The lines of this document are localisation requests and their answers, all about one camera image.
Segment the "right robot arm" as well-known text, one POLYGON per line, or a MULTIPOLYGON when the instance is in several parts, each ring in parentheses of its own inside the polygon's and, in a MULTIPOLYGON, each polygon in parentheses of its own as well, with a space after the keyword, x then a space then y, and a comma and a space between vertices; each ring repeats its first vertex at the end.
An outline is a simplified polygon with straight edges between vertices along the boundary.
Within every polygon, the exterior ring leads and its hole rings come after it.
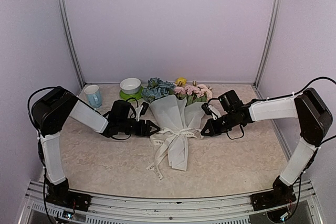
MULTIPOLYGON (((223 135, 207 137, 205 160, 196 184, 197 197, 249 193, 271 185, 276 168, 290 155, 299 138, 295 119, 260 122, 246 128, 247 136, 230 144, 223 135)), ((305 178, 312 180, 326 223, 335 223, 335 141, 326 143, 305 178)))

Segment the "blue hydrangea fake flower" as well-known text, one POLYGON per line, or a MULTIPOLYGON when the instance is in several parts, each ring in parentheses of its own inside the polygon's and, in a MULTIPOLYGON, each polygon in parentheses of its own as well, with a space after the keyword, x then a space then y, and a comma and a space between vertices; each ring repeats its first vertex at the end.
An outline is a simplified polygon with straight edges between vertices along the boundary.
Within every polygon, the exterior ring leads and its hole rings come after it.
POLYGON ((152 103, 155 100, 174 94, 175 87, 176 85, 172 82, 163 81, 160 78, 150 78, 147 86, 141 91, 141 96, 145 102, 152 103))

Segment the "cream ribbon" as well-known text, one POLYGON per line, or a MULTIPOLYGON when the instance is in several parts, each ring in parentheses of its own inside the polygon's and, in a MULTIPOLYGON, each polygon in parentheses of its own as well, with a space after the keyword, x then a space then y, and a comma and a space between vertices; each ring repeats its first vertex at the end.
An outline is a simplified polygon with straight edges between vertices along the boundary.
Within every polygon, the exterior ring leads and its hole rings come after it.
POLYGON ((146 169, 155 173, 158 180, 163 179, 159 164, 167 156, 172 169, 186 171, 188 165, 188 144, 190 138, 203 139, 200 129, 193 127, 174 131, 163 128, 150 136, 151 143, 159 146, 154 155, 154 160, 146 169))

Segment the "yellow fake flower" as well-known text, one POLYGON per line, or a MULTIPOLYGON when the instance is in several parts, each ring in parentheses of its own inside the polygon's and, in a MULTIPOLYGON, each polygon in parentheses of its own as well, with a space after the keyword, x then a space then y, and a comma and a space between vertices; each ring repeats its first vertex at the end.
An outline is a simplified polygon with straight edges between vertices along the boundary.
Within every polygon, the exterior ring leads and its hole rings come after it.
POLYGON ((187 83, 187 80, 182 77, 178 78, 175 82, 175 84, 180 87, 186 85, 186 83, 187 83))

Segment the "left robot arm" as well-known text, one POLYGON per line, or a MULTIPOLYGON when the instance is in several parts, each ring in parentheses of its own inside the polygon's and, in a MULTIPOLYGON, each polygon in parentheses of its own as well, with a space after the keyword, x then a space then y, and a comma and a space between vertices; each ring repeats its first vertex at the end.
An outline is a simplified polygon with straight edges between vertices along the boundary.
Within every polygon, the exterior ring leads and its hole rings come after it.
POLYGON ((111 109, 101 114, 93 106, 62 86, 45 87, 46 94, 34 104, 28 104, 28 116, 37 131, 38 155, 44 169, 44 203, 88 211, 91 195, 69 189, 69 181, 61 160, 61 132, 70 132, 71 126, 85 127, 87 131, 115 141, 122 141, 120 134, 150 137, 160 127, 141 117, 149 104, 134 107, 131 100, 116 100, 111 109))

